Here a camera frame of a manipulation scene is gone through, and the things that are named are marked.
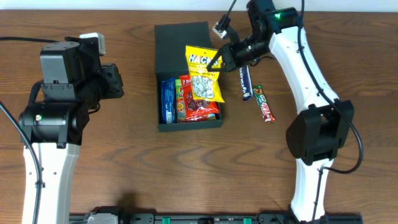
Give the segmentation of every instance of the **wooden table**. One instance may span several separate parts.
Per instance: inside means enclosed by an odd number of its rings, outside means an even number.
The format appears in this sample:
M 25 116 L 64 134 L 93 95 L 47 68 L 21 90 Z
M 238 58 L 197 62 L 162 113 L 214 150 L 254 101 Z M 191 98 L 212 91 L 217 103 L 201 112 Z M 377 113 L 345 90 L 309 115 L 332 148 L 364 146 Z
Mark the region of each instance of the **wooden table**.
M 104 63 L 114 62 L 125 95 L 104 100 L 90 117 L 73 178 L 70 211 L 100 205 L 129 211 L 257 213 L 286 210 L 294 194 L 295 160 L 285 131 L 296 117 L 292 93 L 275 60 L 251 68 L 277 124 L 265 124 L 254 100 L 242 101 L 238 72 L 220 77 L 224 124 L 176 133 L 157 130 L 154 25 L 209 21 L 223 12 L 1 11 L 1 36 L 62 40 L 100 32 Z M 245 12 L 231 25 L 251 34 Z M 309 12 L 305 28 L 323 75 L 342 100 L 355 107 L 354 123 L 365 154 L 359 171 L 330 174 L 325 208 L 362 214 L 365 223 L 398 219 L 398 14 Z M 211 34 L 215 47 L 225 41 Z M 30 88 L 42 79 L 44 44 L 0 42 L 0 99 L 15 117 Z M 0 113 L 0 223 L 19 223 L 25 189 L 22 143 Z M 350 133 L 334 167 L 350 168 L 358 156 Z

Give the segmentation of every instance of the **snack box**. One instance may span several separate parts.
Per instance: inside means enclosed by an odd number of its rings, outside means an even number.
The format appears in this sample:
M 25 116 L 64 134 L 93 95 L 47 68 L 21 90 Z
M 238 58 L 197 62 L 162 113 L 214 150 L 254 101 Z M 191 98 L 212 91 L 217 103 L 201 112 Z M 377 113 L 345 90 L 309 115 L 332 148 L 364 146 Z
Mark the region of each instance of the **snack box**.
M 162 103 L 160 84 L 170 78 L 178 79 L 188 75 L 185 46 L 194 45 L 212 48 L 207 22 L 167 24 L 155 26 L 155 74 L 157 82 L 158 129 L 160 132 L 183 131 L 203 128 L 219 128 L 223 124 L 221 104 L 216 119 L 191 123 L 164 124 L 162 122 Z

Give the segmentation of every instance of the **red snack package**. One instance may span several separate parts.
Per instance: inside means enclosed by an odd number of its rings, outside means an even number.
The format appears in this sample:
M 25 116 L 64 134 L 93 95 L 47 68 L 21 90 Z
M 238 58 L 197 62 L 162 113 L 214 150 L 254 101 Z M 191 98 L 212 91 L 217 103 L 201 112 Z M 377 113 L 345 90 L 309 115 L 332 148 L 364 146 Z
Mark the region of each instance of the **red snack package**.
M 191 77 L 189 75 L 182 75 L 180 79 L 184 92 L 185 109 L 187 111 L 185 119 L 189 120 L 198 116 L 220 112 L 214 101 L 193 99 Z

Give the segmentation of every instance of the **white wall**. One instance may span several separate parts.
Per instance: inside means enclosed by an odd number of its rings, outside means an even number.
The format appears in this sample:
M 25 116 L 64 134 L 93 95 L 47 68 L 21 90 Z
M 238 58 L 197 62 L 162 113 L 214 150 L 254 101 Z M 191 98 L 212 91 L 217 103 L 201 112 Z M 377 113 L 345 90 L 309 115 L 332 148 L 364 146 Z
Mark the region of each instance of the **white wall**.
M 0 0 L 0 9 L 133 9 L 226 11 L 233 0 Z M 234 10 L 245 11 L 248 0 Z M 274 0 L 275 7 L 301 8 L 301 0 Z M 306 11 L 398 12 L 398 0 L 306 0 Z

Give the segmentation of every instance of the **blue snack package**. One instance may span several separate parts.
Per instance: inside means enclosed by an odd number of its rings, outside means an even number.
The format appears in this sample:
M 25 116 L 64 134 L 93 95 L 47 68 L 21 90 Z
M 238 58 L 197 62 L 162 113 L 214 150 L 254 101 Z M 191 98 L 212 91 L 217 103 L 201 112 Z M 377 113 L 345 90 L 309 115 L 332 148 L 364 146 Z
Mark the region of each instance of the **blue snack package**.
M 174 78 L 161 83 L 162 121 L 164 124 L 175 123 L 175 82 Z
M 251 87 L 251 79 L 249 66 L 245 65 L 239 69 L 239 76 L 241 77 L 241 86 L 243 92 L 243 100 L 249 100 L 253 97 L 253 89 Z

